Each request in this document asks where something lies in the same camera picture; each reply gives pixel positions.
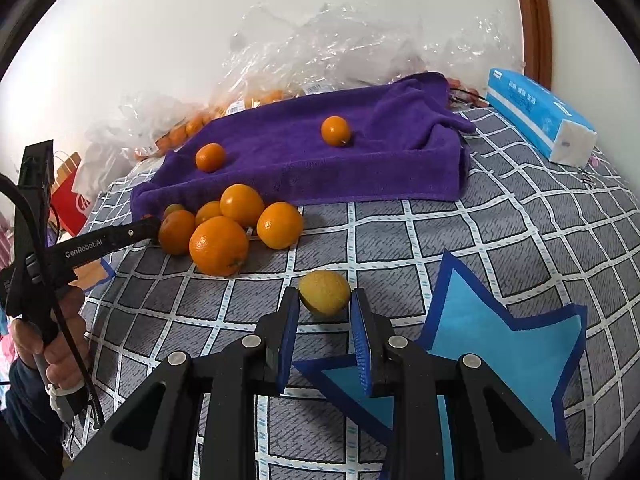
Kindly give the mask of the person's left hand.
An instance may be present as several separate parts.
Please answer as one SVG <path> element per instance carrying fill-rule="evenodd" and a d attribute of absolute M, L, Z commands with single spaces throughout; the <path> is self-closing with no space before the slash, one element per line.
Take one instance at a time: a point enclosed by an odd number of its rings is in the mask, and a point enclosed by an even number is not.
<path fill-rule="evenodd" d="M 60 299 L 60 307 L 78 352 L 84 363 L 88 365 L 89 344 L 85 337 L 87 325 L 79 313 L 84 300 L 85 295 L 80 288 L 70 287 Z M 11 321 L 9 331 L 18 356 L 32 370 L 37 368 L 35 356 L 40 354 L 48 363 L 47 378 L 50 382 L 60 388 L 70 389 L 81 381 L 81 371 L 62 334 L 58 334 L 50 344 L 44 344 L 37 331 L 20 318 L 14 318 Z"/>

